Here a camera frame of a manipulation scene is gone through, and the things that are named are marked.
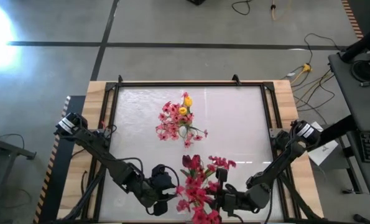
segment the yellow cable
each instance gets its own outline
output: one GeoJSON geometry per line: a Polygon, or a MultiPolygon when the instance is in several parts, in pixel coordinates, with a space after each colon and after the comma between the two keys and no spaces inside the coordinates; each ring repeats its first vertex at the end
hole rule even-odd
{"type": "Polygon", "coordinates": [[[297,81],[297,79],[299,78],[299,76],[301,76],[303,73],[303,70],[295,77],[294,80],[291,81],[291,84],[293,84],[295,81],[297,81]]]}
{"type": "Polygon", "coordinates": [[[307,63],[305,63],[304,65],[303,65],[303,68],[302,68],[302,71],[295,77],[295,79],[294,80],[292,80],[291,81],[291,84],[293,84],[295,81],[297,81],[297,79],[303,74],[303,73],[305,73],[305,72],[311,72],[312,71],[312,67],[309,65],[309,64],[307,64],[307,63]]]}
{"type": "Polygon", "coordinates": [[[275,13],[274,13],[274,9],[272,9],[272,19],[273,19],[273,21],[278,21],[279,19],[283,18],[287,14],[287,12],[290,11],[291,4],[292,4],[292,0],[289,0],[289,3],[287,3],[287,8],[285,9],[284,13],[278,18],[276,18],[275,13]]]}
{"type": "MultiPolygon", "coordinates": [[[[327,78],[329,75],[331,75],[331,73],[330,74],[326,74],[326,75],[324,75],[323,76],[323,78],[322,78],[322,81],[325,79],[325,78],[327,78]]],[[[315,87],[317,84],[319,84],[320,83],[320,80],[316,80],[315,81],[315,84],[313,84],[299,99],[298,99],[298,101],[295,103],[295,104],[297,104],[310,90],[312,90],[312,88],[313,87],[315,87]]]]}

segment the flower bouquet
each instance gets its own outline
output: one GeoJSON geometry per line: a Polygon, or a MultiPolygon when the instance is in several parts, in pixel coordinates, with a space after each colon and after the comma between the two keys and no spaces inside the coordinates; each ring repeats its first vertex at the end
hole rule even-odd
{"type": "Polygon", "coordinates": [[[212,198],[207,196],[207,193],[216,192],[220,187],[219,182],[212,182],[208,180],[209,176],[215,173],[217,168],[229,169],[231,166],[236,167],[236,163],[231,160],[226,160],[221,157],[209,157],[211,164],[206,167],[199,155],[182,157],[182,164],[187,170],[181,169],[180,171],[185,174],[186,186],[179,185],[177,187],[177,194],[186,196],[187,199],[181,199],[177,205],[178,212],[187,210],[194,211],[192,221],[194,224],[217,224],[221,223],[221,218],[216,210],[207,213],[204,209],[205,203],[211,203],[212,198]]]}
{"type": "Polygon", "coordinates": [[[207,130],[201,131],[193,127],[194,115],[190,112],[193,100],[186,92],[182,97],[182,104],[173,104],[171,101],[164,104],[162,107],[163,113],[159,115],[161,124],[155,127],[155,131],[160,140],[164,141],[169,138],[177,140],[181,137],[184,140],[185,148],[189,148],[190,145],[193,144],[192,140],[200,141],[203,139],[203,136],[199,134],[203,134],[206,138],[208,132],[207,130]]]}

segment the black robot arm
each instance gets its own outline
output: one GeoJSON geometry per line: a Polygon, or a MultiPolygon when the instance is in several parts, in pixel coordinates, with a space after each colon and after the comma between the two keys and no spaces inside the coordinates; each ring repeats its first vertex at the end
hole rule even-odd
{"type": "Polygon", "coordinates": [[[74,141],[87,150],[109,170],[114,183],[125,193],[132,192],[146,208],[154,206],[154,215],[167,211],[167,201],[176,196],[162,193],[163,190],[175,188],[165,171],[166,166],[157,165],[152,170],[152,177],[145,178],[143,170],[130,162],[124,162],[126,159],[116,159],[110,154],[109,139],[99,131],[90,131],[86,119],[79,114],[68,114],[56,127],[54,134],[59,135],[60,139],[74,141]]]}
{"type": "MultiPolygon", "coordinates": [[[[246,181],[247,191],[245,192],[237,191],[231,184],[225,184],[226,190],[223,189],[222,186],[227,181],[228,171],[218,169],[216,178],[218,178],[221,187],[216,193],[211,192],[215,199],[210,203],[210,207],[216,210],[222,208],[228,213],[228,216],[236,216],[234,215],[235,210],[258,213],[268,204],[275,179],[284,179],[287,185],[289,182],[282,174],[283,171],[305,151],[313,150],[314,146],[318,144],[319,138],[320,132],[305,121],[294,121],[289,133],[281,130],[277,136],[272,138],[271,144],[273,149],[280,150],[282,153],[264,171],[258,172],[246,181]],[[306,146],[301,146],[299,141],[304,142],[306,146]]],[[[302,200],[295,189],[290,192],[296,194],[295,198],[302,200]]],[[[301,202],[300,205],[303,205],[300,207],[307,211],[305,213],[308,218],[320,218],[310,210],[305,202],[301,202]]]]}

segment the orange striped edge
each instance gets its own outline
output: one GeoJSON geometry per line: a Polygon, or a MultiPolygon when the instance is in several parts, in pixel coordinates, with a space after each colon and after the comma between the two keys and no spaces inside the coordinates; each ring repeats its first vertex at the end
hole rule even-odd
{"type": "MultiPolygon", "coordinates": [[[[68,107],[69,102],[70,102],[70,96],[68,96],[66,98],[65,105],[64,105],[63,111],[62,111],[61,119],[66,116],[67,107],[68,107]]],[[[38,223],[39,219],[40,219],[40,215],[41,215],[41,212],[42,212],[42,206],[44,205],[45,195],[46,195],[47,190],[48,190],[48,183],[49,183],[49,180],[50,180],[50,176],[52,175],[53,163],[55,161],[56,152],[57,152],[57,149],[58,149],[58,146],[59,146],[59,139],[60,139],[59,136],[55,135],[55,141],[53,142],[52,153],[51,153],[50,158],[49,158],[48,167],[47,167],[47,171],[46,171],[46,174],[45,174],[44,182],[42,184],[41,193],[40,193],[40,197],[38,199],[37,208],[35,209],[35,215],[34,215],[33,223],[38,223]]]]}
{"type": "Polygon", "coordinates": [[[351,7],[349,6],[348,0],[342,0],[341,2],[345,9],[345,13],[348,16],[348,19],[352,25],[353,31],[356,34],[356,37],[358,38],[358,40],[362,39],[364,37],[363,33],[360,30],[360,27],[359,27],[358,22],[356,21],[356,18],[354,17],[353,11],[351,7]]]}

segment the concrete floor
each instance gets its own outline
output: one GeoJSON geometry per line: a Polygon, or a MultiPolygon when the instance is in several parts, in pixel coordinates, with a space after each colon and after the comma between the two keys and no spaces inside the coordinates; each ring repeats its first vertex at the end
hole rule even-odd
{"type": "MultiPolygon", "coordinates": [[[[277,22],[270,18],[270,1],[251,2],[248,16],[236,14],[235,1],[206,0],[196,7],[185,0],[121,0],[110,42],[212,43],[266,45],[263,49],[189,49],[108,47],[97,80],[227,80],[279,79],[309,59],[306,50],[272,50],[275,45],[305,45],[310,32],[349,45],[356,36],[340,0],[294,0],[292,10],[277,22]]],[[[53,131],[67,95],[84,95],[99,47],[5,46],[6,41],[101,42],[113,0],[0,0],[0,135],[19,133],[26,148],[37,151],[34,161],[18,158],[8,180],[9,202],[25,200],[15,189],[24,189],[32,203],[15,209],[0,207],[0,222],[31,223],[53,143],[53,131]]],[[[278,13],[287,1],[278,1],[278,13]]],[[[309,37],[311,45],[331,45],[309,37]]],[[[328,70],[327,56],[335,51],[315,50],[313,72],[307,81],[328,70]]],[[[328,123],[349,114],[335,78],[325,84],[336,94],[318,111],[328,123]]],[[[301,96],[303,91],[296,92],[301,96]]],[[[318,90],[311,105],[330,97],[318,90]]],[[[301,119],[318,121],[314,111],[301,119]]],[[[14,137],[6,139],[19,144],[14,137]]],[[[327,181],[315,173],[325,216],[350,222],[358,212],[370,218],[368,195],[342,195],[349,187],[343,172],[327,172],[327,181]]]]}

